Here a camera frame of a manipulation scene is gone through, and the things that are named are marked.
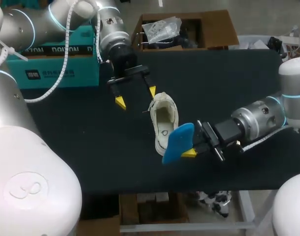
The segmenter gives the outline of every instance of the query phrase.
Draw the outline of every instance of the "blue foam piece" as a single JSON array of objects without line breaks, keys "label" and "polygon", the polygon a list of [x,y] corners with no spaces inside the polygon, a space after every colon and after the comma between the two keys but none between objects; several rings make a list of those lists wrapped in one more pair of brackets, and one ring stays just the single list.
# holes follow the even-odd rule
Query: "blue foam piece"
[{"label": "blue foam piece", "polygon": [[179,126],[168,137],[168,144],[162,163],[169,164],[181,158],[181,155],[193,147],[192,139],[194,124],[186,123]]}]

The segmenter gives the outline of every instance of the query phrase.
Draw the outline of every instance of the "white cable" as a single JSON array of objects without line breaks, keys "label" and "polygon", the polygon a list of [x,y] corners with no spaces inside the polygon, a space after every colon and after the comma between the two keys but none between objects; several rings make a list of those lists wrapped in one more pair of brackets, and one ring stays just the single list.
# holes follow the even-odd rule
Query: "white cable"
[{"label": "white cable", "polygon": [[58,77],[58,79],[56,80],[56,82],[54,83],[54,85],[42,96],[35,98],[35,99],[24,99],[26,103],[35,103],[35,102],[39,102],[42,101],[43,99],[47,98],[59,85],[59,83],[61,82],[66,68],[67,68],[67,62],[68,62],[68,56],[69,56],[69,34],[70,34],[70,21],[71,21],[71,15],[73,12],[74,7],[76,6],[76,4],[79,2],[79,0],[76,0],[70,7],[69,12],[68,12],[68,16],[67,16],[67,24],[66,24],[66,38],[65,38],[65,57],[63,60],[63,65],[62,65],[62,69],[60,72],[60,75]]},{"label": "white cable", "polygon": [[6,48],[2,48],[0,54],[0,66],[7,59],[7,57],[8,57],[8,50]]},{"label": "white cable", "polygon": [[0,66],[1,64],[4,63],[4,61],[7,59],[8,55],[16,55],[17,57],[27,61],[27,58],[22,56],[21,54],[17,53],[14,48],[12,47],[8,47],[7,45],[5,45],[1,40],[0,40],[0,44],[3,46],[1,53],[0,53]]},{"label": "white cable", "polygon": [[95,35],[95,39],[96,39],[96,42],[95,42],[95,47],[96,47],[96,55],[97,55],[97,58],[99,60],[100,63],[103,62],[102,60],[102,57],[101,57],[101,54],[100,54],[100,31],[101,31],[101,16],[100,16],[100,12],[98,11],[97,12],[97,26],[95,27],[96,29],[96,35]]},{"label": "white cable", "polygon": [[[65,74],[65,70],[67,68],[67,62],[68,62],[68,56],[69,56],[69,34],[70,34],[71,15],[72,15],[74,7],[76,6],[76,4],[79,1],[80,0],[76,0],[71,5],[71,7],[69,9],[69,12],[68,12],[67,24],[66,24],[65,56],[64,56],[64,60],[63,60],[63,66],[62,66],[62,69],[61,69],[61,72],[60,72],[60,75],[59,75],[58,79],[56,80],[55,84],[45,94],[43,94],[42,96],[40,96],[38,98],[35,98],[35,99],[25,99],[26,103],[35,103],[35,102],[39,102],[39,101],[44,100],[45,98],[47,98],[57,88],[57,86],[61,82],[61,80],[62,80],[62,78],[63,78],[63,76]],[[100,28],[101,28],[101,18],[100,18],[100,14],[99,13],[97,14],[97,19],[98,19],[98,22],[97,22],[97,31],[96,31],[96,43],[97,43],[96,53],[97,53],[97,56],[100,59],[100,62],[102,62],[102,58],[101,58],[100,51],[99,51],[99,38],[100,38]]]},{"label": "white cable", "polygon": [[262,139],[260,139],[260,140],[258,140],[256,142],[254,142],[254,143],[252,143],[252,144],[244,147],[242,149],[242,151],[243,152],[248,151],[249,149],[257,146],[258,144],[263,143],[265,140],[267,140],[268,138],[272,137],[274,134],[278,133],[279,131],[282,131],[283,129],[286,129],[286,128],[289,128],[289,127],[290,127],[289,125],[285,125],[285,126],[279,128],[279,129],[277,129],[276,131],[272,132],[271,134],[268,134],[267,136],[265,136],[264,138],[262,138]]}]

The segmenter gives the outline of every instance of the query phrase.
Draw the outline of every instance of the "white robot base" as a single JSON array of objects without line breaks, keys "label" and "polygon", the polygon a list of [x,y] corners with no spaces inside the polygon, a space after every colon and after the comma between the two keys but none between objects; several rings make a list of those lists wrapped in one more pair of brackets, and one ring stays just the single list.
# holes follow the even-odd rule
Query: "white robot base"
[{"label": "white robot base", "polygon": [[76,175],[40,137],[0,128],[0,236],[73,236],[81,207]]}]

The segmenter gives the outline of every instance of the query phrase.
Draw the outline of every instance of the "white metal frame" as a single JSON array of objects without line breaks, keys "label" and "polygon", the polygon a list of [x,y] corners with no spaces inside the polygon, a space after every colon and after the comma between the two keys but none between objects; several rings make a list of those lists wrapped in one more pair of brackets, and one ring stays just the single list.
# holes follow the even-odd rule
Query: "white metal frame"
[{"label": "white metal frame", "polygon": [[121,226],[121,233],[162,232],[162,231],[204,231],[204,230],[246,230],[246,236],[260,235],[272,219],[272,206],[277,191],[273,190],[255,215],[248,191],[239,191],[239,203],[243,222],[234,223],[183,223],[183,224],[148,224]]}]

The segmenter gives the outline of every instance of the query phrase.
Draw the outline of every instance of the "shoe insole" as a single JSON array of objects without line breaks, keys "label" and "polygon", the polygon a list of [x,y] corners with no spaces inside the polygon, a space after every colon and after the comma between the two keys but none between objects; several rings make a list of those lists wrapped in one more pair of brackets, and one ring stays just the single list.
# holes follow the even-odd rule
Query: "shoe insole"
[{"label": "shoe insole", "polygon": [[156,121],[158,125],[159,135],[158,141],[162,148],[167,148],[168,137],[174,130],[174,125],[170,120],[167,108],[160,108],[156,110]]},{"label": "shoe insole", "polygon": [[193,147],[192,139],[194,124],[187,123],[179,126],[168,137],[168,145],[162,159],[163,164],[179,160],[181,155]]}]

